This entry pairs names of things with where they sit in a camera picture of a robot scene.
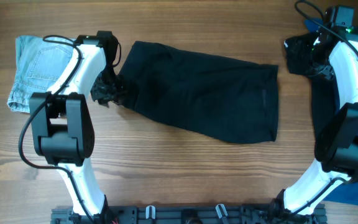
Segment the black shorts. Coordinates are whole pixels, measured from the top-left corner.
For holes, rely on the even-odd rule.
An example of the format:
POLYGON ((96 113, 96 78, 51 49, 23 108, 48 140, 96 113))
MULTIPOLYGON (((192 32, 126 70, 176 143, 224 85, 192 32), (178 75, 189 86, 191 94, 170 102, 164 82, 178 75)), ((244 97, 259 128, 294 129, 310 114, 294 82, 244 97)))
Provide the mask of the black shorts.
POLYGON ((123 105, 158 123, 237 144, 274 141, 278 68, 137 41, 123 105))

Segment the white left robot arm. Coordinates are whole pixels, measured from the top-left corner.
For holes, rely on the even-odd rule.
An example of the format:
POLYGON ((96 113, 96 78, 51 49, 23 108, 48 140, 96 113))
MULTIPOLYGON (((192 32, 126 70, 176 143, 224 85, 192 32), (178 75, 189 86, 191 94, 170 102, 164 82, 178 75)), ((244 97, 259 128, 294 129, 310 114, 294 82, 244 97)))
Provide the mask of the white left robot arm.
POLYGON ((121 45, 112 32, 101 30, 75 40, 58 35, 43 40, 72 47, 73 55, 55 84, 30 97, 30 118, 21 135, 30 128, 35 152, 47 162, 42 169, 61 175, 73 201, 71 220, 106 222, 112 214, 91 165, 94 129, 86 99, 118 104, 126 94, 123 78, 114 72, 121 45))

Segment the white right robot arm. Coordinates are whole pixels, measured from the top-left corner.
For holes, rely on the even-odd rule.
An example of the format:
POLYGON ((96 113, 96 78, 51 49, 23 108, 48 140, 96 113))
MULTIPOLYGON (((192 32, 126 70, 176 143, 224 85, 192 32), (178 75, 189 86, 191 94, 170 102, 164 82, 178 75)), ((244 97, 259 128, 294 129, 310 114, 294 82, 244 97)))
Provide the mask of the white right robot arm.
POLYGON ((312 82, 314 160, 270 204, 272 217, 311 215, 323 200, 358 205, 358 30, 286 39, 290 73, 312 82))

